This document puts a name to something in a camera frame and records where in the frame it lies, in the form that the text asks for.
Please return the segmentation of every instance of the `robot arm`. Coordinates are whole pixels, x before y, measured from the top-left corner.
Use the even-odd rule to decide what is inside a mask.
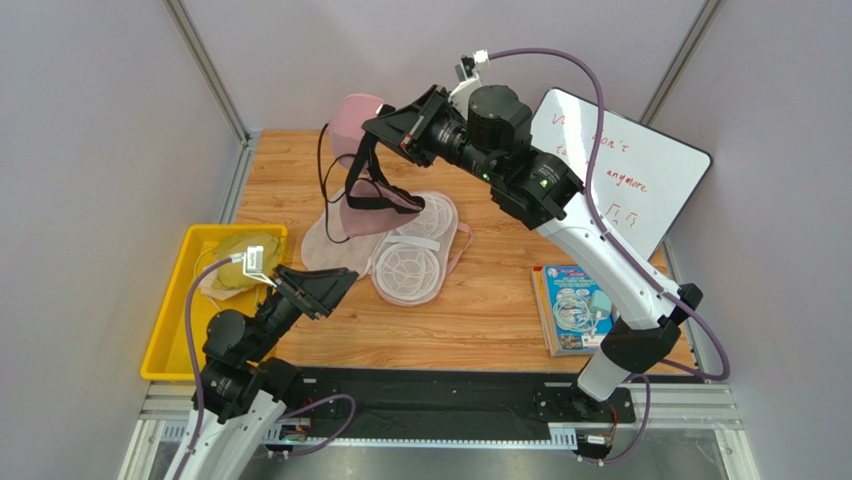
[[[288,405],[302,401],[299,369],[264,358],[303,315],[330,315],[357,278],[345,268],[298,272],[279,265],[253,317],[236,310],[213,317],[202,348],[207,360],[200,372],[202,389],[193,398],[186,436],[165,478],[239,477],[270,426]],[[190,432],[196,431],[194,438]]]
[[[470,73],[470,68],[462,71]],[[452,94],[433,86],[417,101],[385,106],[363,129],[401,157],[429,167],[437,157],[487,182],[501,210],[571,256],[619,307],[621,318],[583,368],[576,387],[594,402],[607,400],[632,373],[643,373],[671,352],[687,315],[657,291],[608,242],[592,220],[584,195],[591,189],[558,157],[532,147],[532,110],[506,86],[478,87],[469,75]],[[454,107],[468,97],[466,118]],[[603,225],[610,225],[604,220]],[[622,245],[628,245],[610,230]],[[628,251],[640,258],[635,251]],[[701,301],[694,285],[679,287],[640,261],[666,292],[691,308]]]

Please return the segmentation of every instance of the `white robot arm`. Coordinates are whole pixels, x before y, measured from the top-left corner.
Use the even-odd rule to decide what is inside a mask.
[[[199,420],[198,411],[190,412],[186,435],[181,440],[166,479],[205,478],[209,480],[234,480],[239,478],[263,435],[287,409],[287,404],[276,400],[265,391],[258,391],[248,412],[219,422],[212,411],[201,417],[199,437],[189,451],[191,433]]]
[[[428,167],[437,157],[491,186],[501,210],[552,241],[580,265],[619,308],[620,319],[580,374],[579,395],[607,400],[631,374],[646,372],[671,352],[688,316],[671,294],[694,309],[694,285],[678,286],[647,261],[634,260],[649,283],[612,244],[640,259],[606,220],[595,221],[585,195],[592,191],[562,159],[532,147],[529,106],[506,86],[481,86],[486,54],[462,57],[461,84],[452,93],[433,86],[412,104],[385,106],[363,124],[366,139]],[[467,115],[464,109],[467,102]]]

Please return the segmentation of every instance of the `black mounting plate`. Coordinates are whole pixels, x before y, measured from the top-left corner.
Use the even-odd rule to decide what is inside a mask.
[[[592,413],[583,418],[571,406],[572,389],[569,387],[535,387],[535,407],[539,419],[545,422],[583,422],[583,423],[612,423],[612,412],[609,406],[615,408],[618,423],[636,422],[636,411],[633,409],[633,399],[630,390],[617,388],[600,413]]]
[[[306,404],[338,393],[340,393],[340,384],[334,381],[320,380],[314,383],[305,383],[303,387]],[[288,408],[288,410],[296,410],[298,408],[301,408],[301,405],[294,405],[292,409]],[[332,403],[317,407],[313,411],[313,414],[311,414],[311,417],[314,419],[346,418],[349,416],[351,409],[352,405],[346,400],[334,400]]]

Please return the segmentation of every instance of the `yellow cloth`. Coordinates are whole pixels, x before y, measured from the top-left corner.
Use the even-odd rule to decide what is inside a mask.
[[[272,269],[281,259],[284,251],[284,239],[265,232],[249,232],[231,235],[223,238],[219,245],[213,249],[213,256],[218,261],[234,253],[244,253],[246,248],[252,245],[263,247],[263,273],[272,275]],[[245,288],[258,282],[243,275],[241,263],[229,263],[219,268],[213,288],[230,290],[234,288]]]

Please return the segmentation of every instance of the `metal bracket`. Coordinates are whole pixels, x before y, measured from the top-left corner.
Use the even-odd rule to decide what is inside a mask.
[[[341,393],[340,385],[336,382],[328,382],[328,381],[315,381],[310,382],[309,380],[305,381],[305,384],[302,386],[303,395],[308,397],[309,401],[315,401],[320,398],[330,397],[332,395]],[[293,408],[300,408],[300,406],[293,405]],[[328,405],[323,405],[321,407],[317,407],[311,417],[313,418],[345,418],[349,415],[349,409],[352,408],[349,405],[349,402],[335,402],[331,401]]]
[[[254,162],[254,155],[257,151],[257,144],[260,141],[260,133],[251,134],[248,144],[243,146],[237,153],[237,158],[234,162],[234,178],[228,187],[228,194],[225,197],[224,204],[219,213],[219,223],[229,224],[234,223],[237,218],[237,211],[240,208],[243,191],[248,182],[248,176],[251,172],[251,164]]]
[[[583,417],[571,405],[572,396],[572,390],[569,387],[536,387],[534,400],[539,419],[543,422],[612,423],[613,418],[609,408]],[[616,389],[608,403],[615,408],[618,423],[636,422],[630,390]]]

